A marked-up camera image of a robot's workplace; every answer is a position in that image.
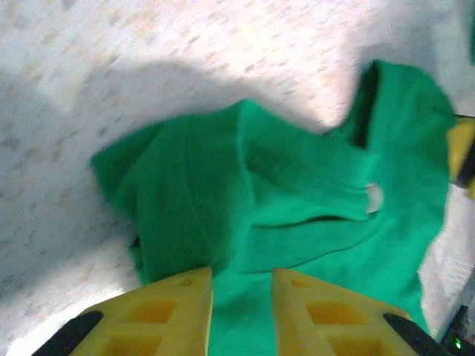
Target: speckled countertop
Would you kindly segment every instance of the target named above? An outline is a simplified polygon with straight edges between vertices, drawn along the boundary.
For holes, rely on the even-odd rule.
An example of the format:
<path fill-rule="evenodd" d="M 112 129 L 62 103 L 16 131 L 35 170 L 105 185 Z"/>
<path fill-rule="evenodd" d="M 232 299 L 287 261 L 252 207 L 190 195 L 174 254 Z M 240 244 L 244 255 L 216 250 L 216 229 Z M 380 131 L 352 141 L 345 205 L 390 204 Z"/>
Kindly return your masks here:
<path fill-rule="evenodd" d="M 139 285 L 126 249 L 134 230 L 88 167 L 103 145 L 245 96 L 328 128 L 376 57 L 423 67 L 475 115 L 473 9 L 471 0 L 0 0 L 0 355 L 30 333 L 10 353 L 27 355 L 86 306 Z M 474 204 L 455 188 L 448 210 L 422 269 L 433 328 L 475 263 Z"/>

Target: green towel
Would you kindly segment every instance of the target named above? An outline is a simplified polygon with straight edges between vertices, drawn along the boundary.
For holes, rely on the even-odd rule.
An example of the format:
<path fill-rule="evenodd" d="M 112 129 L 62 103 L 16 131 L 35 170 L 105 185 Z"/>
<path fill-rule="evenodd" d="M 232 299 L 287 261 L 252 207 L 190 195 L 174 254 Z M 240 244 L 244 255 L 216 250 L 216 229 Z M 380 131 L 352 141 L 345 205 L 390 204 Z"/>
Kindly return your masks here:
<path fill-rule="evenodd" d="M 92 164 L 137 225 L 144 283 L 213 267 L 209 354 L 275 355 L 273 268 L 397 305 L 427 330 L 417 270 L 442 227 L 453 122 L 429 76 L 374 61 L 326 134 L 242 101 L 144 128 Z M 368 213 L 373 183 L 384 202 Z"/>

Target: white surface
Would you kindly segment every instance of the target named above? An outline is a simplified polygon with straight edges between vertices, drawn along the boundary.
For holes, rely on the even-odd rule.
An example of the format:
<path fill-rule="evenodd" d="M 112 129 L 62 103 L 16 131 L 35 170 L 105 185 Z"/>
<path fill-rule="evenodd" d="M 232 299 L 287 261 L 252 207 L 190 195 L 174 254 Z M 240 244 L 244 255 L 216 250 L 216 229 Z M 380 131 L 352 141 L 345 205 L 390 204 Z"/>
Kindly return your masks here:
<path fill-rule="evenodd" d="M 0 0 L 0 355 L 51 315 L 73 317 L 138 286 L 126 251 L 134 231 L 114 218 L 88 168 L 103 145 L 156 118 L 244 96 L 310 129 L 331 127 L 375 57 L 423 67 L 457 103 L 475 90 L 473 8 Z M 433 328 L 474 264 L 474 204 L 462 195 L 454 191 L 447 231 L 422 269 Z"/>

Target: yellow plastic part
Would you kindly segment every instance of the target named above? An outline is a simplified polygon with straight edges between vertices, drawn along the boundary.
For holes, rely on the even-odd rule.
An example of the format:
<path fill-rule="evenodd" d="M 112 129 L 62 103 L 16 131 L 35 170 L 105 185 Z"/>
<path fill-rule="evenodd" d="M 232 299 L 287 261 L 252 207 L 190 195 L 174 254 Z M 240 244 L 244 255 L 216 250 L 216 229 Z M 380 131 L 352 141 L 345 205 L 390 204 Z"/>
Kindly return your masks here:
<path fill-rule="evenodd" d="M 395 306 L 290 269 L 272 275 L 279 356 L 417 356 L 383 318 Z"/>
<path fill-rule="evenodd" d="M 104 317 L 73 356 L 205 356 L 213 305 L 212 270 L 198 268 L 84 311 Z"/>
<path fill-rule="evenodd" d="M 452 181 L 457 178 L 474 137 L 475 119 L 461 119 L 457 122 L 457 125 L 448 132 Z M 472 194 L 475 194 L 475 185 L 472 184 L 471 187 Z"/>

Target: green cloth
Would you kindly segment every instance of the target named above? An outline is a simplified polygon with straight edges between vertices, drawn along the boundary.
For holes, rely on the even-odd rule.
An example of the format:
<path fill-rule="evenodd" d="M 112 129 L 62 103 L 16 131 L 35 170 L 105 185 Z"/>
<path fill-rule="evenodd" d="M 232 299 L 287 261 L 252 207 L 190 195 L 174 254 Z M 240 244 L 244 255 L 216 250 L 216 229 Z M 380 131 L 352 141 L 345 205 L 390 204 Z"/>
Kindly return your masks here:
<path fill-rule="evenodd" d="M 326 134 L 242 101 L 144 128 L 92 164 L 137 225 L 144 283 L 213 267 L 209 354 L 275 355 L 273 268 L 400 306 L 427 330 L 417 270 L 442 227 L 453 122 L 429 76 L 375 61 Z M 373 182 L 384 202 L 368 214 Z"/>

